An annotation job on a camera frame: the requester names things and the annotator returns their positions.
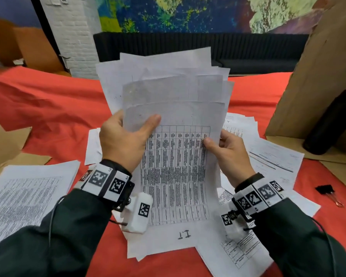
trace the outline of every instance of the black sofa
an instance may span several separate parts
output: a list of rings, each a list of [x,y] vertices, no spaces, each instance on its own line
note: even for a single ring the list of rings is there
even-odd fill
[[[119,60],[120,52],[155,55],[211,47],[213,66],[230,74],[292,72],[309,35],[250,33],[112,33],[94,35],[100,62]]]

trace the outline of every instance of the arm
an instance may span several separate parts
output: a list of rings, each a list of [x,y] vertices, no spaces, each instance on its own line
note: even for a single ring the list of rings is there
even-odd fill
[[[205,139],[206,148],[218,159],[223,173],[235,191],[263,178],[255,174],[243,140],[222,130],[220,144]],[[269,251],[285,277],[333,277],[332,255],[326,235],[290,199],[253,214],[254,233]],[[346,251],[329,236],[337,276],[346,276]]]
[[[101,164],[110,167],[108,160],[112,160],[131,173],[140,163],[146,141],[161,117],[151,116],[136,132],[124,130],[122,119],[123,112],[119,111],[101,128]],[[51,213],[40,226],[21,228],[0,242],[0,276],[86,275],[112,208],[110,201],[79,190],[78,184],[81,182],[56,208],[50,251]]]

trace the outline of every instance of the black bottle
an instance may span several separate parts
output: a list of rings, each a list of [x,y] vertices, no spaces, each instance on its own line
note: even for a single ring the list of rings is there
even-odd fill
[[[346,90],[337,96],[306,137],[303,148],[312,154],[324,154],[346,130]]]

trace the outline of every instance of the dark green sleeve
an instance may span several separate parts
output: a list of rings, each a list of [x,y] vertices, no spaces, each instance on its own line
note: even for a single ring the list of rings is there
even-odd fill
[[[51,238],[52,275],[85,276],[111,216],[96,196],[74,189],[60,202]],[[0,242],[0,276],[47,276],[50,214]]]
[[[333,277],[332,256],[326,235],[290,199],[253,216],[254,233],[285,277]],[[346,277],[346,251],[329,236],[337,276]]]

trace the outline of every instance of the person's left hand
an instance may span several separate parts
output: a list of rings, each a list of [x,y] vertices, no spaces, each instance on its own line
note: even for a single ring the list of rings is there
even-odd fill
[[[148,137],[160,121],[160,115],[152,115],[140,130],[129,132],[122,127],[123,110],[116,112],[100,130],[102,158],[114,161],[132,173],[141,162]]]

